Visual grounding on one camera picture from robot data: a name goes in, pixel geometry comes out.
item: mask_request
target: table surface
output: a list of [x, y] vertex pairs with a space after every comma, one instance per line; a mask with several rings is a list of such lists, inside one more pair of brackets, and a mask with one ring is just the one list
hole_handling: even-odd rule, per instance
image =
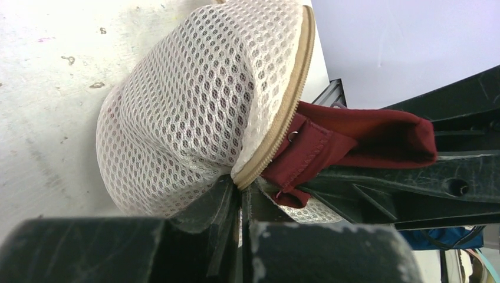
[[[120, 215], [97, 166], [101, 104], [159, 39], [206, 4], [0, 1], [0, 241], [26, 218]], [[328, 85], [316, 41], [302, 97], [309, 102]]]

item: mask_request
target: maroon cloth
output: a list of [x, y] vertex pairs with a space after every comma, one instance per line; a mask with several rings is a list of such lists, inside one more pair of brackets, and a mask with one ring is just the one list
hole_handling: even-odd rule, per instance
[[311, 197], [295, 187], [332, 165], [414, 169], [438, 156], [432, 123], [395, 110], [350, 110], [300, 102], [289, 133], [262, 177], [281, 191], [279, 205], [303, 208]]

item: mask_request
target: pink mark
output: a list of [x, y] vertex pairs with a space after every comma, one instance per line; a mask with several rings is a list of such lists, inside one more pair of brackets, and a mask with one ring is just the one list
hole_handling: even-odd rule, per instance
[[38, 39], [38, 42], [46, 42], [48, 40], [54, 40], [55, 37], [42, 37]]

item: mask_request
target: brown spot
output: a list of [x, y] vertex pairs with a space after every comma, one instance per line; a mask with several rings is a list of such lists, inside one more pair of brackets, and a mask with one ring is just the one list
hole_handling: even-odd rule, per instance
[[69, 57], [61, 56], [61, 58], [68, 60], [68, 65], [70, 65], [70, 66], [75, 63], [75, 57], [73, 57], [73, 56], [69, 56]]
[[102, 81], [100, 81], [100, 82], [94, 83], [94, 84], [92, 84], [92, 85], [90, 85], [88, 87], [90, 87], [90, 88], [102, 88], [104, 86], [105, 86], [105, 84]]

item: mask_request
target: screw hole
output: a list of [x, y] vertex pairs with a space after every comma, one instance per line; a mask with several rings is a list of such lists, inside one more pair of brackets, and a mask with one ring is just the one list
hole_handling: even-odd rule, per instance
[[452, 196], [463, 196], [469, 192], [469, 184], [462, 179], [448, 180], [448, 193]]

